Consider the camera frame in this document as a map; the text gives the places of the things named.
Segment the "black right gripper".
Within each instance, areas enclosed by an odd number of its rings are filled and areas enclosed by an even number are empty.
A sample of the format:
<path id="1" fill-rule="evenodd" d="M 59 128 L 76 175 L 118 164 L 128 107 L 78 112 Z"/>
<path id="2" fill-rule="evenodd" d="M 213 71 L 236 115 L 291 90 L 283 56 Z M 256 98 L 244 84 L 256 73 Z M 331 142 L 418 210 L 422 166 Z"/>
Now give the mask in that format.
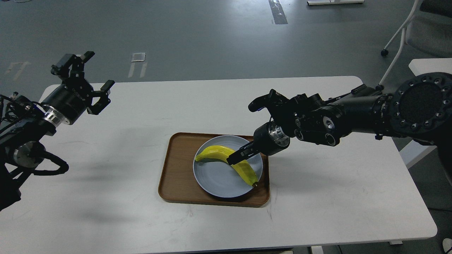
<path id="1" fill-rule="evenodd" d="M 229 165 L 236 165 L 259 153 L 274 155 L 288 148 L 291 137 L 287 136 L 275 122 L 267 122 L 254 131 L 253 139 L 229 155 L 226 162 Z"/>

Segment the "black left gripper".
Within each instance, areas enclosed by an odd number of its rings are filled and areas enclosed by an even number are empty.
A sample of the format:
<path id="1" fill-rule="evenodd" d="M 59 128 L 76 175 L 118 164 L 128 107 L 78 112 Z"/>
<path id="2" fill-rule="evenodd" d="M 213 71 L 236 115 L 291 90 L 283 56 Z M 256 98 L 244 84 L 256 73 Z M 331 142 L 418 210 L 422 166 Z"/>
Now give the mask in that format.
<path id="1" fill-rule="evenodd" d="M 86 110 L 88 114 L 98 115 L 108 104 L 110 89 L 114 80 L 107 80 L 99 91 L 93 91 L 91 84 L 85 79 L 84 65 L 95 52 L 87 51 L 81 56 L 65 54 L 56 65 L 52 65 L 50 72 L 62 80 L 43 101 L 44 108 L 53 108 L 65 117 L 64 123 L 73 125 Z M 94 104 L 92 98 L 99 98 Z"/>

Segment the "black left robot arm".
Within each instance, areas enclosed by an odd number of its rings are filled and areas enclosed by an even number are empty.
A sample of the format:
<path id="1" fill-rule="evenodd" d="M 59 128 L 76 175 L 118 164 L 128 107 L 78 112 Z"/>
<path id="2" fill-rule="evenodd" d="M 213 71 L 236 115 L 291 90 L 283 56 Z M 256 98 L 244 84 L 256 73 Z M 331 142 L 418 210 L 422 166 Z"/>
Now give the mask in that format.
<path id="1" fill-rule="evenodd" d="M 13 93 L 1 96 L 1 198 L 5 209 L 21 200 L 20 187 L 30 175 L 54 176 L 68 172 L 66 161 L 48 152 L 40 140 L 53 136 L 61 124 L 72 125 L 85 111 L 100 114 L 111 100 L 110 89 L 114 81 L 109 79 L 95 91 L 85 79 L 84 65 L 95 53 L 64 55 L 51 73 L 62 80 L 42 102 Z"/>

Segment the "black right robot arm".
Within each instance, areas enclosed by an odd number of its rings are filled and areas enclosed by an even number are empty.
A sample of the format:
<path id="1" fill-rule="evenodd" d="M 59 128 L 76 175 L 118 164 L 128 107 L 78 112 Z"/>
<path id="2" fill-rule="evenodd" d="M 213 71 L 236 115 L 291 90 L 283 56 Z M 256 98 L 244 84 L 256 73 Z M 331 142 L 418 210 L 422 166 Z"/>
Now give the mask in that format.
<path id="1" fill-rule="evenodd" d="M 253 134 L 253 140 L 227 158 L 235 165 L 259 153 L 274 155 L 290 139 L 337 146 L 352 132 L 374 133 L 376 140 L 410 137 L 423 146 L 436 146 L 447 179 L 451 180 L 452 76 L 434 72 L 405 81 L 394 93 L 383 86 L 360 85 L 344 95 L 323 100 L 305 94 L 291 99 L 271 89 L 255 98 L 249 111 L 266 108 L 271 120 Z"/>

